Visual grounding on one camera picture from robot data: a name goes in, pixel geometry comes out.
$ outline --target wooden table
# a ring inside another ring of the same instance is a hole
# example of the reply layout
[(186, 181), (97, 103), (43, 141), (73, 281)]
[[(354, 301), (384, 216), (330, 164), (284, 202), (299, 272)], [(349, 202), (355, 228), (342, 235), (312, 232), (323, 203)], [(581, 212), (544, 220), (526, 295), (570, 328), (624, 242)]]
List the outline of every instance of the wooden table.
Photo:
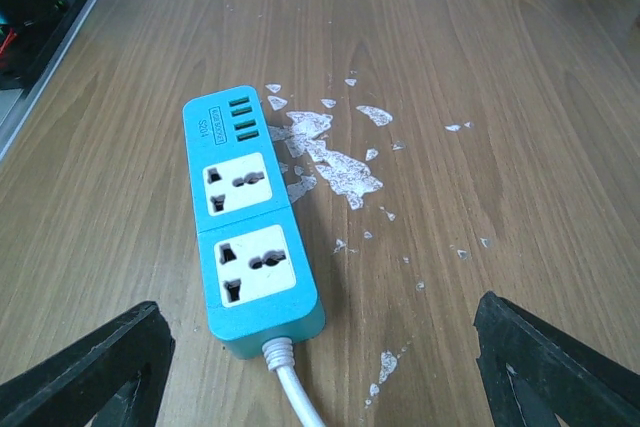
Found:
[(0, 166), (0, 381), (151, 299), (177, 340), (159, 425), (297, 425), (202, 298), (181, 110), (245, 83), (282, 85), (270, 124), (330, 113), (331, 149), (380, 152), (351, 210), (276, 144), (318, 179), (294, 207), (328, 322), (297, 368), (330, 425), (491, 425), (487, 290), (640, 371), (639, 1), (99, 0)]

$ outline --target blue object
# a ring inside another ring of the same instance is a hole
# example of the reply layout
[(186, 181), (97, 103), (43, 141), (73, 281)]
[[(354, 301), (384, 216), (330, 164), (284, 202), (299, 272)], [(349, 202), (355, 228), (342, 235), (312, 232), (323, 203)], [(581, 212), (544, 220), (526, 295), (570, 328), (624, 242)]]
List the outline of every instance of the blue object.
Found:
[(194, 99), (183, 120), (211, 332), (243, 359), (317, 335), (325, 313), (256, 90)]

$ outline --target power strip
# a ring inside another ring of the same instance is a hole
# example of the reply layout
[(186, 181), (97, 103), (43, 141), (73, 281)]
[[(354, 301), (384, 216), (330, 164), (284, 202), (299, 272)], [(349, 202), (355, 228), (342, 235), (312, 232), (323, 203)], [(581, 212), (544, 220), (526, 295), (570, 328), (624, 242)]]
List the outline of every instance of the power strip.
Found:
[(199, 97), (183, 120), (209, 329), (242, 359), (319, 334), (324, 309), (258, 93)]

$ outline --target black device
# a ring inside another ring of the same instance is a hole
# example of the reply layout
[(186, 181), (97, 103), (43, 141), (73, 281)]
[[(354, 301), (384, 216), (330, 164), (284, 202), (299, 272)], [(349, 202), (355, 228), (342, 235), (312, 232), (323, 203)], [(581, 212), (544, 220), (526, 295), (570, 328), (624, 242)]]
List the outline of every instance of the black device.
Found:
[(0, 0), (0, 90), (31, 87), (87, 0)]

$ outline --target red wire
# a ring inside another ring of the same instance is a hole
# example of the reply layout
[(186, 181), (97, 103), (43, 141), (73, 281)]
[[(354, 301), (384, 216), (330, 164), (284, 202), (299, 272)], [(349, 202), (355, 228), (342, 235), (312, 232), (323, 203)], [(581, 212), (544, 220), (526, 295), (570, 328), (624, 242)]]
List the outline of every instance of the red wire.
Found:
[(15, 33), (13, 28), (9, 29), (9, 33), (5, 37), (4, 42), (0, 45), (0, 55), (4, 54), (4, 51), (9, 47), (9, 44), (13, 42), (17, 36), (18, 34)]

